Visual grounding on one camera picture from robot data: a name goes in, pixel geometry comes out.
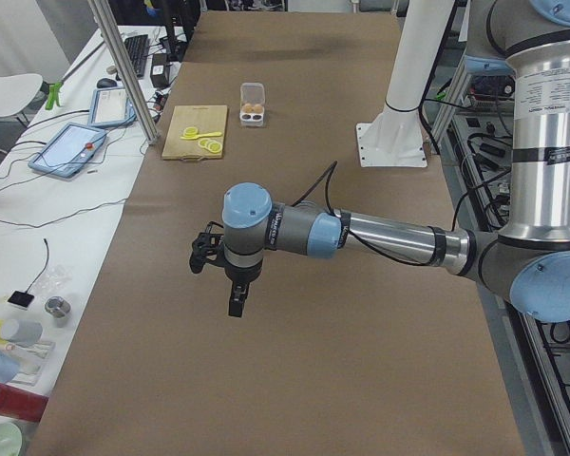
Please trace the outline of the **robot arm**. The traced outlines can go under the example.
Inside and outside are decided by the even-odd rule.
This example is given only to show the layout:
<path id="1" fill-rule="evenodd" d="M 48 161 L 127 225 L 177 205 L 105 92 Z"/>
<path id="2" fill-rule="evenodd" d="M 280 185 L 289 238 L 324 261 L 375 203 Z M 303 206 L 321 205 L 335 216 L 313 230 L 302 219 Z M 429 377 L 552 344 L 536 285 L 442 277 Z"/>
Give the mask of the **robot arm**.
<path id="1" fill-rule="evenodd" d="M 275 202 L 254 183 L 224 197 L 218 246 L 241 316 L 267 250 L 330 258 L 358 242 L 411 266 L 474 280 L 542 322 L 570 320 L 570 1 L 475 1 L 467 50 L 516 79 L 509 217 L 495 233 L 443 230 Z"/>

